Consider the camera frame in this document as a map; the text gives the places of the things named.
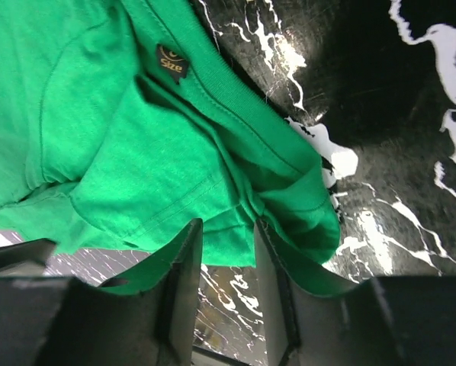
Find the green t shirt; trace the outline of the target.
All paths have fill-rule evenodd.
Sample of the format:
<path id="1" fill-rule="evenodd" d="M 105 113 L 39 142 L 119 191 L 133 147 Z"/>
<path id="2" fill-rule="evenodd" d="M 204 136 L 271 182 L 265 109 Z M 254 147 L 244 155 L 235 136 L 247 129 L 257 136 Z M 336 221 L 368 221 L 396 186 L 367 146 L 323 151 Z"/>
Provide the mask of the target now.
<path id="1" fill-rule="evenodd" d="M 253 266 L 263 219 L 324 263 L 339 221 L 316 150 L 218 53 L 187 1 L 0 1 L 0 230 Z"/>

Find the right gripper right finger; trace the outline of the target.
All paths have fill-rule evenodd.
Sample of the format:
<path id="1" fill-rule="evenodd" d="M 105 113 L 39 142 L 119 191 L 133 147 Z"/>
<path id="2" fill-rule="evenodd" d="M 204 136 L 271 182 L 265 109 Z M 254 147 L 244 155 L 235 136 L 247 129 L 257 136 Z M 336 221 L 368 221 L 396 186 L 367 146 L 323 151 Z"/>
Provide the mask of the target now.
<path id="1" fill-rule="evenodd" d="M 456 276 L 348 281 L 254 227 L 271 365 L 456 365 Z"/>

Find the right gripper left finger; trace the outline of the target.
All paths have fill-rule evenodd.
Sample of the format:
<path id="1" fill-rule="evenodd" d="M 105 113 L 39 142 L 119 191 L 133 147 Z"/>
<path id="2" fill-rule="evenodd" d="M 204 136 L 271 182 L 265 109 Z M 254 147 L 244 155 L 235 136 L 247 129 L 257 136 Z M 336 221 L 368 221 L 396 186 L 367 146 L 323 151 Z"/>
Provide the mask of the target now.
<path id="1" fill-rule="evenodd" d="M 43 274 L 49 239 L 0 248 L 0 365 L 189 365 L 203 222 L 95 287 Z"/>

